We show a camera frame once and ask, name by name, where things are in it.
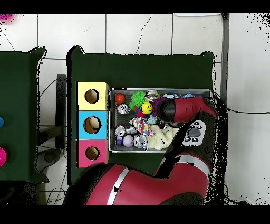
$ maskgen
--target red ball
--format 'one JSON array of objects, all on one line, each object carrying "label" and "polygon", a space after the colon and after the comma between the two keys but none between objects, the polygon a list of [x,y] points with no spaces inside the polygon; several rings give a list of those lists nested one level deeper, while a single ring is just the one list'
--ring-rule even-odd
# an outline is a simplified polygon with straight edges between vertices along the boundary
[{"label": "red ball", "polygon": [[116,96],[114,97],[114,100],[118,104],[122,104],[124,102],[124,95],[123,94],[116,94]]}]

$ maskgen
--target yellow box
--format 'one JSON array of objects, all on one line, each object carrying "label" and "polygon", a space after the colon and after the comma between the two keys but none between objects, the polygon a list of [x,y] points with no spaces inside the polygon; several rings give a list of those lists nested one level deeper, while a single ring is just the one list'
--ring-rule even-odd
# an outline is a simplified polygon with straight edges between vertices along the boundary
[{"label": "yellow box", "polygon": [[107,110],[108,90],[105,82],[78,82],[79,110]]}]

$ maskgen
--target green spiky ball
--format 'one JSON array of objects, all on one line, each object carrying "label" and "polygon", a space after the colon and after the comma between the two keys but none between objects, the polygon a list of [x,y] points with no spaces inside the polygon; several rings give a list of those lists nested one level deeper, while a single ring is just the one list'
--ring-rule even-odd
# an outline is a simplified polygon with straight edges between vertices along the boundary
[{"label": "green spiky ball", "polygon": [[144,104],[146,101],[145,99],[145,92],[143,91],[137,91],[132,94],[131,96],[131,103],[129,104],[129,107],[131,110],[134,110],[134,106],[140,107],[141,105]]}]

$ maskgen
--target yellow smiley ball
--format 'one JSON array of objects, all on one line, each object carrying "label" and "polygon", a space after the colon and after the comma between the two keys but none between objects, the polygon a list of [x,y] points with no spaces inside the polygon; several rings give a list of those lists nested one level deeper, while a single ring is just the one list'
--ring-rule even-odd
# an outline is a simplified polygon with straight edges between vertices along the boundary
[{"label": "yellow smiley ball", "polygon": [[150,114],[153,110],[153,106],[151,103],[149,102],[145,102],[142,106],[141,106],[141,111],[144,113],[144,114]]}]

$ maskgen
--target soda can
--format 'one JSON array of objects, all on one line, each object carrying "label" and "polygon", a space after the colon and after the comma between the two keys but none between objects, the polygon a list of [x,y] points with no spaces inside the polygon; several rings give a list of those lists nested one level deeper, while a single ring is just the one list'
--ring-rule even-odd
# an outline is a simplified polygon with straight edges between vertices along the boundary
[{"label": "soda can", "polygon": [[136,135],[134,137],[134,146],[147,150],[147,138],[144,135]]},{"label": "soda can", "polygon": [[151,102],[155,99],[159,99],[159,94],[156,90],[150,89],[145,94],[146,102]]},{"label": "soda can", "polygon": [[127,135],[134,135],[136,133],[137,133],[137,130],[133,126],[130,126],[128,129],[126,129]]},{"label": "soda can", "polygon": [[118,125],[115,128],[115,135],[119,137],[123,137],[126,133],[126,128],[123,125]]},{"label": "soda can", "polygon": [[170,125],[161,121],[161,120],[158,120],[157,125],[159,126],[161,132],[163,132],[163,133],[166,133],[166,132],[171,130]]},{"label": "soda can", "polygon": [[130,109],[127,104],[119,104],[117,106],[117,111],[120,114],[128,114],[130,112]]}]

